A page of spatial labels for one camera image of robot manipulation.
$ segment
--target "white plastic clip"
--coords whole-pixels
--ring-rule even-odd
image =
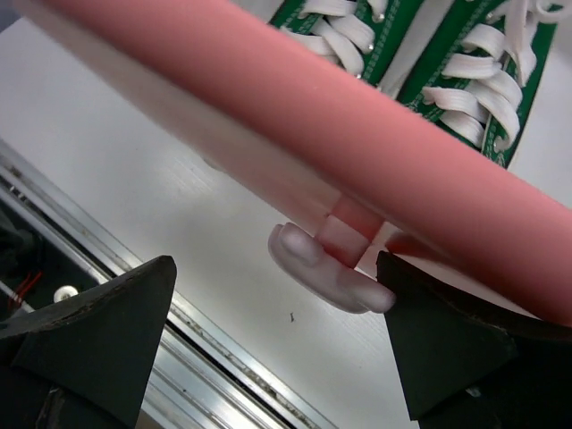
[[[341,221],[335,221],[339,227]],[[355,233],[353,240],[345,242],[359,243],[360,247],[364,245],[363,240],[368,242],[345,223],[343,230],[346,238],[349,231]],[[268,240],[268,250],[286,273],[341,310],[384,313],[395,302],[393,292],[328,255],[318,240],[293,223],[274,227]]]

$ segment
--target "red wire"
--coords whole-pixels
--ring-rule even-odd
[[[28,283],[26,285],[26,287],[22,288],[21,292],[18,294],[18,298],[20,299],[20,302],[17,303],[18,307],[21,305],[21,302],[24,300],[24,296],[28,293],[28,291],[32,288],[32,286],[34,286],[34,284],[36,284],[38,282],[38,280],[42,277],[42,272],[40,271],[39,273],[36,274],[36,277],[34,277],[34,279]]]
[[[18,287],[16,289],[14,289],[14,294],[16,296],[18,296],[18,290],[20,290],[20,288],[22,288],[29,280],[29,277],[31,276],[31,273],[28,273],[28,275],[26,276],[26,278],[24,280],[22,280],[22,282],[18,285]],[[8,299],[8,308],[12,308],[12,304],[16,302],[13,297],[10,297]]]

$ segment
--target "plastic connector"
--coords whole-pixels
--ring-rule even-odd
[[[337,218],[329,216],[321,240],[342,236],[343,251],[363,255],[369,240]],[[384,313],[395,295],[375,280],[329,255],[322,244],[293,223],[276,225],[268,240],[274,262],[297,282],[333,306],[350,312]]]

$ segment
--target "green sneaker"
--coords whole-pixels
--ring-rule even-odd
[[[551,22],[568,14],[526,3],[456,1],[397,97],[505,168],[546,64]]]
[[[555,22],[542,0],[287,0],[271,24],[507,167]]]

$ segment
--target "white table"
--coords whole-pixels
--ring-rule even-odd
[[[512,170],[572,206],[570,71],[553,53]],[[383,317],[283,274],[266,251],[282,215],[25,20],[0,33],[0,136],[140,258],[173,255],[178,291],[336,425],[416,427]]]

